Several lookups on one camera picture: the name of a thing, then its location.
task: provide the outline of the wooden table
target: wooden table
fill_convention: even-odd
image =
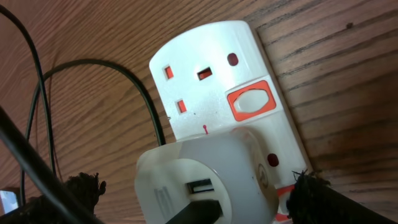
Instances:
[[[148,88],[168,142],[175,141],[148,63],[176,35],[241,19],[257,30],[315,169],[333,188],[398,221],[398,1],[1,0],[27,27],[47,71],[78,58],[124,65]],[[37,83],[20,32],[0,17],[0,105],[24,132]],[[50,92],[58,173],[99,172],[108,183],[96,214],[144,223],[135,165],[157,146],[131,82],[109,68],[56,74]],[[42,102],[31,144],[49,160]],[[0,146],[0,188],[19,185],[19,166]],[[27,196],[38,190],[27,178]]]

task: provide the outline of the dark spot on wood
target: dark spot on wood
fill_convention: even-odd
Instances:
[[[346,28],[351,29],[353,28],[354,24],[352,22],[347,23]]]

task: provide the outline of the wood grain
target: wood grain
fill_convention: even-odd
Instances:
[[[214,21],[242,19],[262,40],[314,168],[333,187],[398,221],[398,1],[26,1],[1,0],[30,32],[44,71],[78,58],[111,60],[145,84],[168,142],[175,141],[148,63],[172,37]],[[37,82],[27,44],[0,17],[0,105],[22,132]],[[99,172],[108,183],[96,214],[144,223],[134,193],[137,158],[156,147],[145,104],[109,68],[79,66],[46,83],[58,174]],[[48,161],[42,103],[32,145]],[[19,166],[0,146],[0,188]],[[40,192],[27,178],[27,196]]]

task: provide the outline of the black fuzzy object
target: black fuzzy object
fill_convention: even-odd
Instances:
[[[397,224],[329,188],[314,172],[298,175],[286,203],[294,224]]]
[[[79,173],[76,177],[69,177],[65,186],[76,197],[76,199],[94,215],[94,207],[106,190],[106,182],[98,180],[98,173],[88,175]],[[58,214],[54,206],[43,195],[30,198],[30,202],[11,213],[0,217],[1,224],[64,224],[67,223]]]

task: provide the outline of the red dot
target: red dot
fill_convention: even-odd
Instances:
[[[274,153],[269,154],[267,156],[267,160],[268,160],[269,165],[272,167],[279,165],[278,157]]]
[[[238,64],[239,60],[238,60],[238,56],[236,56],[235,53],[230,53],[227,57],[228,59],[228,63],[230,66],[235,66]]]

